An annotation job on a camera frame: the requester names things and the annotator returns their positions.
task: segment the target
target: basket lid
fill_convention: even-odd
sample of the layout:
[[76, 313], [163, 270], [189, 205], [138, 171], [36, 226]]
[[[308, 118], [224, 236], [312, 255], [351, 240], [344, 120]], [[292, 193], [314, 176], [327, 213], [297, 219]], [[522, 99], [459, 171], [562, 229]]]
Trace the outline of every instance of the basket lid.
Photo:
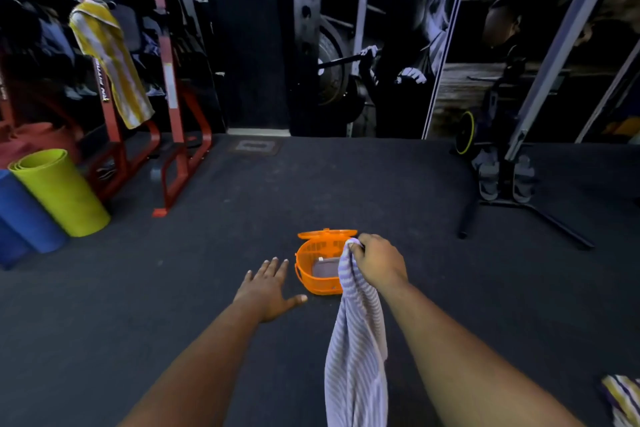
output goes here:
[[298, 238], [310, 240], [311, 238], [323, 238], [327, 236], [355, 237], [357, 234], [358, 230], [331, 230], [325, 228], [324, 230], [318, 230], [316, 232], [299, 233]]

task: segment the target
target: gray striped towel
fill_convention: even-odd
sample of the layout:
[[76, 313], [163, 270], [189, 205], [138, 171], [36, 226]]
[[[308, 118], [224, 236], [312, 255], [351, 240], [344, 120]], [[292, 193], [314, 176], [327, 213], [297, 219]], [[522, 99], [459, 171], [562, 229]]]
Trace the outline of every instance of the gray striped towel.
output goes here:
[[387, 425], [385, 319], [378, 291], [360, 273], [349, 243], [338, 275], [342, 299], [324, 365], [324, 402], [328, 427]]

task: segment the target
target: rubber gym floor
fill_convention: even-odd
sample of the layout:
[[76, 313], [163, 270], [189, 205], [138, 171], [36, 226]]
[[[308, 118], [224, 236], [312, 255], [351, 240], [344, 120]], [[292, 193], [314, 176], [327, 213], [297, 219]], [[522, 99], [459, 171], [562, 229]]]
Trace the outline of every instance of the rubber gym floor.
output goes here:
[[[222, 135], [174, 209], [151, 218], [143, 170], [113, 221], [0, 275], [0, 424], [115, 425], [234, 297], [244, 273], [294, 258], [298, 232], [388, 237], [411, 281], [590, 426], [609, 426], [604, 373], [640, 376], [640, 149], [538, 145], [536, 203], [596, 242], [591, 252], [524, 210], [483, 208], [444, 142], [286, 139], [276, 156], [228, 152]], [[290, 271], [285, 294], [304, 289]], [[326, 425], [323, 368], [339, 297], [263, 325], [228, 426]], [[436, 425], [385, 307], [390, 426]]]

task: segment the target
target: yellow yoga mat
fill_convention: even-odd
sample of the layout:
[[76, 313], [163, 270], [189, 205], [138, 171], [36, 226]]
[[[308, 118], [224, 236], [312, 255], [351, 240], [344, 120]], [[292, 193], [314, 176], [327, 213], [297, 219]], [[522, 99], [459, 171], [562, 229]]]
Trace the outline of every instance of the yellow yoga mat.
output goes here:
[[9, 165], [54, 220], [72, 237], [103, 229], [111, 216], [77, 171], [67, 151], [35, 152]]

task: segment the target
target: orange plastic basket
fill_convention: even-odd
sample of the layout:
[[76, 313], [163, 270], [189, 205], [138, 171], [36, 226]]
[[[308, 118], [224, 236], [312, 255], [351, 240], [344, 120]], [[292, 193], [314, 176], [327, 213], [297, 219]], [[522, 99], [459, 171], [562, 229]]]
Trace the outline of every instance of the orange plastic basket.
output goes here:
[[296, 253], [296, 274], [302, 285], [312, 294], [330, 296], [341, 294], [342, 286], [338, 277], [314, 277], [312, 269], [319, 258], [340, 257], [344, 243], [358, 234], [357, 230], [330, 230], [298, 234], [305, 241]]

